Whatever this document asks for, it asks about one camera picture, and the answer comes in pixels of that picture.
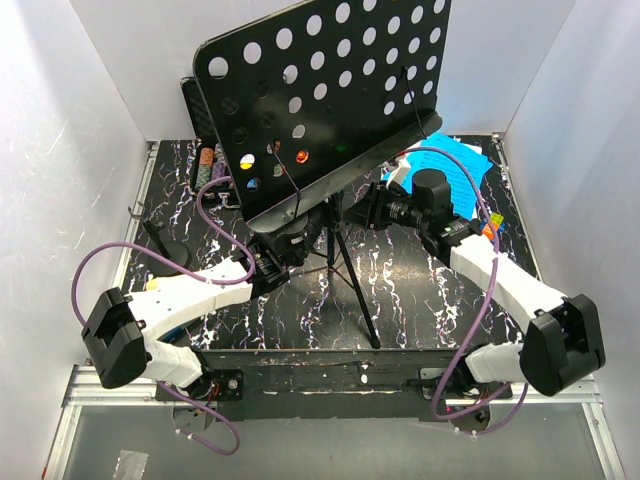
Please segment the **black microphone stand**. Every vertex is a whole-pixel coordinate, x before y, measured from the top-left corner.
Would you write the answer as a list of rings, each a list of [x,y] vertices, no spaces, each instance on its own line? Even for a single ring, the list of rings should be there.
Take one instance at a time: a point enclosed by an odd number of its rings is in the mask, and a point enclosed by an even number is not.
[[[164,239],[161,231],[165,225],[162,222],[154,223],[150,219],[143,219],[142,226],[163,258],[184,268],[189,265],[191,256],[187,246],[177,240]]]

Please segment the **black music stand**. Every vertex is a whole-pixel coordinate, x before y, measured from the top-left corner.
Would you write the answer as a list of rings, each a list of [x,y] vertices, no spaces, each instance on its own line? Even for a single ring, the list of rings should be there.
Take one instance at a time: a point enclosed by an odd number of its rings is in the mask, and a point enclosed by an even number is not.
[[[320,207],[343,248],[341,193],[441,126],[445,1],[304,1],[205,41],[193,76],[245,224]]]

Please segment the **blue sheet music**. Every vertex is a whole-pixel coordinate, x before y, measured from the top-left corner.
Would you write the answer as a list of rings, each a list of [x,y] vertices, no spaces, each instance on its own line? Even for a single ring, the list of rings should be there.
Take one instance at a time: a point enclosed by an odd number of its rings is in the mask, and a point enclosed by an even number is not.
[[[452,155],[470,173],[476,186],[480,187],[484,175],[492,167],[492,162],[486,155],[476,154],[474,151],[465,147],[464,143],[471,144],[465,140],[436,133],[426,140],[414,144],[413,148],[436,148]],[[454,162],[442,154],[433,151],[410,153],[407,159],[411,165],[411,170],[401,186],[409,194],[412,193],[412,178],[415,173],[422,169],[439,170],[445,174],[451,186],[451,199],[454,206],[454,213],[467,220],[472,220],[477,217],[477,197],[466,175]]]

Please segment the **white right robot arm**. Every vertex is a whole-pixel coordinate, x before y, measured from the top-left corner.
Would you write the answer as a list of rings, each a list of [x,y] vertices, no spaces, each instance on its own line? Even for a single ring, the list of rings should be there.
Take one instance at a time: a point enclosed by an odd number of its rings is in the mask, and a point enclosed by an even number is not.
[[[475,397],[492,382],[526,382],[551,397],[605,365],[595,303],[583,294],[568,297],[495,252],[479,221],[455,214],[443,172],[418,171],[411,191],[374,182],[345,218],[371,230],[415,229],[432,257],[482,288],[520,326],[520,343],[464,349],[452,373],[460,395]]]

